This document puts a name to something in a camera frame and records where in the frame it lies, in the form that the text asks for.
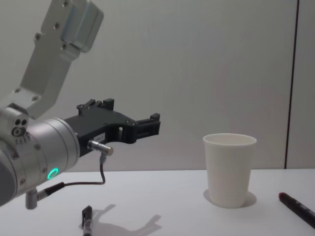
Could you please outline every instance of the white paper cup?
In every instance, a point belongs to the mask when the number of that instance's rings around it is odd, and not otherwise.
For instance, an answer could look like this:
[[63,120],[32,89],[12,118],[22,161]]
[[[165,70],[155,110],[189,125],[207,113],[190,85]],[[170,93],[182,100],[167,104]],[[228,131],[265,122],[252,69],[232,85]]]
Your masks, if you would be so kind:
[[257,140],[241,134],[210,134],[203,141],[210,201],[239,208],[246,200]]

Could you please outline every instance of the white table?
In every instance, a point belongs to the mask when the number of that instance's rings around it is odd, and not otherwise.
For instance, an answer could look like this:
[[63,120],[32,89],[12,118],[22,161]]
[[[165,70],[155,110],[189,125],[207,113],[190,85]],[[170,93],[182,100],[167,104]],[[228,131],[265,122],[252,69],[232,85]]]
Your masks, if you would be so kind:
[[[204,197],[206,171],[108,172],[105,186],[67,187],[24,208],[21,196],[0,208],[2,236],[80,236],[81,211],[94,208],[94,236],[313,236],[278,200],[286,192],[315,210],[315,170],[253,170],[252,206],[224,209]],[[66,173],[45,183],[95,181]]]

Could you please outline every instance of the pen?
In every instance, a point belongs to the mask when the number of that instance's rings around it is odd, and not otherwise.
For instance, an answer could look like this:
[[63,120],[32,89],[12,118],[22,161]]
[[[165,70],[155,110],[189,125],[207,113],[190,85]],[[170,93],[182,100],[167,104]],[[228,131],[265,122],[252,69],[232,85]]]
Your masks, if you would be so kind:
[[279,193],[280,201],[315,229],[315,213],[286,193]]
[[93,209],[91,206],[86,207],[82,211],[83,236],[92,236],[92,216]]

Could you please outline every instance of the cable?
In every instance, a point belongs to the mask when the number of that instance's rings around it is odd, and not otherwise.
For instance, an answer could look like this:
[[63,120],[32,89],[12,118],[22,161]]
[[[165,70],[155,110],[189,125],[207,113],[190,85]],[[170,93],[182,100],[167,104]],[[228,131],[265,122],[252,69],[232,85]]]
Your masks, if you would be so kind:
[[106,182],[105,176],[104,176],[104,170],[103,170],[103,163],[101,162],[99,165],[99,171],[100,175],[102,177],[102,182],[73,182],[73,183],[64,183],[60,182],[58,184],[55,184],[49,188],[45,188],[44,190],[40,191],[37,195],[37,200],[42,200],[51,194],[59,191],[60,189],[67,187],[67,186],[74,186],[74,185],[103,185]]

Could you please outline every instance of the gray wall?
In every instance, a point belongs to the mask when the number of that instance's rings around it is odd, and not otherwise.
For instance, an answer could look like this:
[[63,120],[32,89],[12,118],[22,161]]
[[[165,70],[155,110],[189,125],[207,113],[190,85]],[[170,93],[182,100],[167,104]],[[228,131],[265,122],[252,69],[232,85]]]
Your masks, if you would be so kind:
[[[92,51],[73,63],[43,118],[115,98],[135,119],[161,113],[160,135],[112,144],[107,170],[204,169],[202,137],[258,138],[254,168],[283,168],[296,0],[95,0],[105,12]],[[0,98],[18,86],[48,0],[0,3]],[[98,169],[98,154],[74,171]]]
[[301,0],[295,54],[288,168],[315,168],[315,1]]

